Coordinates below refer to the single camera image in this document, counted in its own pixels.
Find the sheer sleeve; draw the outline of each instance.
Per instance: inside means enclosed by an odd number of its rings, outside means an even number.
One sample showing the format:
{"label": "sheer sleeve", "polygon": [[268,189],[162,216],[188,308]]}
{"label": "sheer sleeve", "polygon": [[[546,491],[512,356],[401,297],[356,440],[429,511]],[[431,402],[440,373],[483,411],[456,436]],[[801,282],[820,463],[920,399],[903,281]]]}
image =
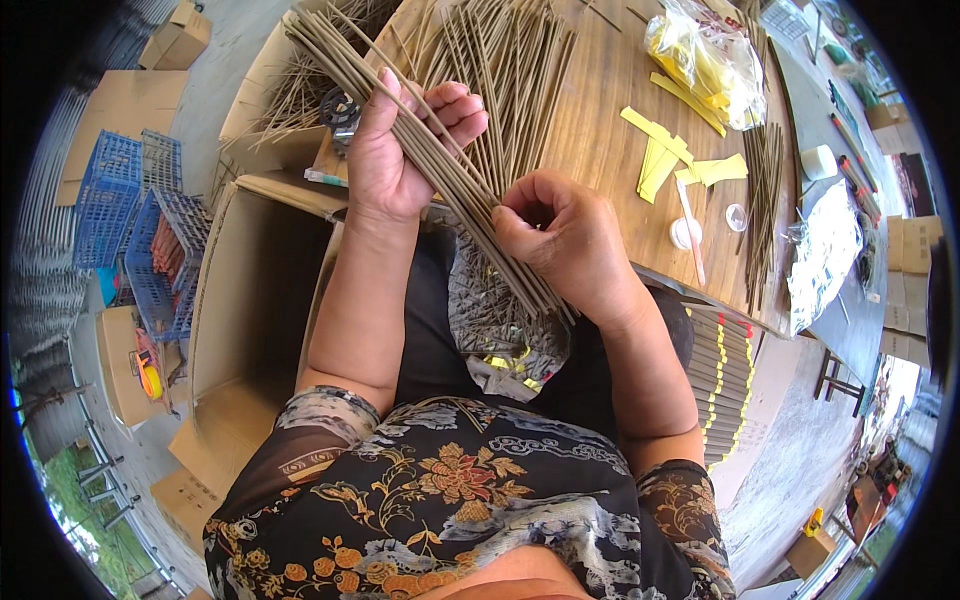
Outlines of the sheer sleeve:
{"label": "sheer sleeve", "polygon": [[214,516],[238,518],[274,496],[317,479],[344,450],[366,440],[380,423],[364,398],[333,386],[316,386],[287,401],[274,431],[244,467]]}
{"label": "sheer sleeve", "polygon": [[720,537],[713,484],[700,465],[672,460],[657,465],[636,480],[640,507],[684,554],[694,577],[715,598],[734,598],[727,550]]}

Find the woman's right hand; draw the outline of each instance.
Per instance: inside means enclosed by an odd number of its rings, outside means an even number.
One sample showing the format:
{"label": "woman's right hand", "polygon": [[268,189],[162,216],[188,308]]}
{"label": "woman's right hand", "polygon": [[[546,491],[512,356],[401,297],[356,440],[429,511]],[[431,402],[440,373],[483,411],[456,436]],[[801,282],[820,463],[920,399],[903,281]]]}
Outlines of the woman's right hand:
{"label": "woman's right hand", "polygon": [[643,317],[643,284],[623,248],[610,200],[552,170],[514,183],[493,209],[496,239],[601,331]]}

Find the black floral top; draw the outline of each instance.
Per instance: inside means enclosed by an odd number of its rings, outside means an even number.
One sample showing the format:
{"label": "black floral top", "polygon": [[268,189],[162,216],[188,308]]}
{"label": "black floral top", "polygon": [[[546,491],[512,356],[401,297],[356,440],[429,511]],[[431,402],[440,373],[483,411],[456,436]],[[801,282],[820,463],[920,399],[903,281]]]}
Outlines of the black floral top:
{"label": "black floral top", "polygon": [[400,600],[524,544],[597,598],[734,591],[702,467],[638,480],[606,437],[458,397],[395,408],[294,396],[204,531],[218,598]]}

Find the clear plastic bag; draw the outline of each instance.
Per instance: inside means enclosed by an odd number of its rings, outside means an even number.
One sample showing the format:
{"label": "clear plastic bag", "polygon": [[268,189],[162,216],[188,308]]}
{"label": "clear plastic bag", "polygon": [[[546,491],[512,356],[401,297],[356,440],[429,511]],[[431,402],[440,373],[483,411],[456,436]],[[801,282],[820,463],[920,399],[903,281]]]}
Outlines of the clear plastic bag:
{"label": "clear plastic bag", "polygon": [[845,180],[831,186],[803,225],[797,225],[791,226],[788,233],[790,238],[799,237],[797,258],[786,279],[791,337],[823,314],[863,249],[863,230],[857,223]]}
{"label": "clear plastic bag", "polygon": [[673,81],[723,123],[746,131],[763,125],[763,66],[736,25],[692,0],[665,0],[666,15],[647,25],[644,45]]}

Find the black pants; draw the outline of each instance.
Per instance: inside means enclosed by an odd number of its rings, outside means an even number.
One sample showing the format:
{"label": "black pants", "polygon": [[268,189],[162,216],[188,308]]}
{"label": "black pants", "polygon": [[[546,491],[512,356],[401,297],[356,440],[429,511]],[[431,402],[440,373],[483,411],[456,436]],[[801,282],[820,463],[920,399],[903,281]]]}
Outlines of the black pants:
{"label": "black pants", "polygon": [[[610,365],[596,325],[581,317],[570,357],[529,404],[490,396],[473,382],[457,350],[447,315],[447,280],[456,252],[452,229],[421,233],[407,285],[406,343],[396,386],[396,404],[431,396],[461,396],[508,404],[580,425],[616,440]],[[662,290],[650,293],[660,309],[674,350],[686,368],[693,352],[693,325],[683,306]]]}

